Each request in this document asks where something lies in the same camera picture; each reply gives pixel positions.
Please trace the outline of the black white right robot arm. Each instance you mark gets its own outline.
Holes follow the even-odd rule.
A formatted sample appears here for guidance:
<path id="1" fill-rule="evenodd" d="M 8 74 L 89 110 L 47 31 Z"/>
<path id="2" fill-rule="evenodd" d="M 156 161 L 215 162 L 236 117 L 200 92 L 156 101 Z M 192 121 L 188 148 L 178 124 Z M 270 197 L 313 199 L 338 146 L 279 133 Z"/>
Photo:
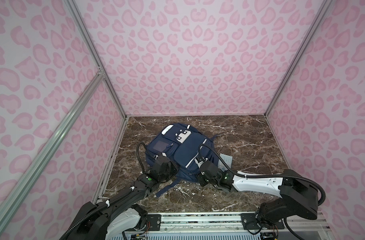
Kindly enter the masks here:
<path id="1" fill-rule="evenodd" d="M 291 216 L 316 220 L 318 207 L 326 199 L 326 193 L 318 183 L 293 170 L 286 169 L 275 175 L 251 175 L 223 171 L 210 161 L 199 162 L 198 166 L 198 180 L 202 186 L 211 184 L 226 193 L 257 192 L 276 197 L 262 203 L 254 214 L 244 219 L 244 229 L 268 229 Z"/>

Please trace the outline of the navy blue student backpack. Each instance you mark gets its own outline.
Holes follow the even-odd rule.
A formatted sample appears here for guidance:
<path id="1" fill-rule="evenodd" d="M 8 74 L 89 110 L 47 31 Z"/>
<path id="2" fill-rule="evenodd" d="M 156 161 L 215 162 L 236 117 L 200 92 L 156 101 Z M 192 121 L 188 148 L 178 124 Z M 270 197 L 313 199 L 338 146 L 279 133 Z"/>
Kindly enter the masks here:
<path id="1" fill-rule="evenodd" d="M 218 167 L 214 139 L 205 136 L 191 125 L 174 123 L 165 127 L 145 146 L 145 160 L 150 167 L 158 156 L 166 156 L 177 164 L 176 180 L 155 195 L 160 197 L 181 181 L 199 183 L 197 176 L 203 162 L 210 161 Z"/>

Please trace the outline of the grey blue calculator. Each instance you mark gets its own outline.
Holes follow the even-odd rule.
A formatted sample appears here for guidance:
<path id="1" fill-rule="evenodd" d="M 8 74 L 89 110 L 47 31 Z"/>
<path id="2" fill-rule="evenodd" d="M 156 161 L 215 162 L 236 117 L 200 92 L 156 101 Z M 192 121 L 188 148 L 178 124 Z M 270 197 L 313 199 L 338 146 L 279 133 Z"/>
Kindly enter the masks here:
<path id="1" fill-rule="evenodd" d="M 223 159 L 223 161 L 226 163 L 226 165 L 228 167 L 232 167 L 232 161 L 233 161 L 233 157 L 229 156 L 229 155 L 225 155 L 225 154 L 220 154 L 220 157 Z M 222 171 L 227 171 L 228 168 L 224 165 L 224 163 L 222 161 L 219 160 L 218 162 L 218 167 L 222 170 Z"/>

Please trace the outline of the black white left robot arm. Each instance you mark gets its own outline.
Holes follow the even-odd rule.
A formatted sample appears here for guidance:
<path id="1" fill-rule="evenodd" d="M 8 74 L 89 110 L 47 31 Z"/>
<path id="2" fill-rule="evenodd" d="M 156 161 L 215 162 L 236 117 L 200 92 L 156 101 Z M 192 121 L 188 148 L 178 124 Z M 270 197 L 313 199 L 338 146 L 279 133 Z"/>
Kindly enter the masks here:
<path id="1" fill-rule="evenodd" d="M 114 197 L 92 204 L 87 202 L 78 211 L 61 240 L 104 240 L 108 226 L 124 211 L 156 191 L 162 182 L 169 181 L 178 166 L 166 156 L 157 157 L 153 166 Z"/>

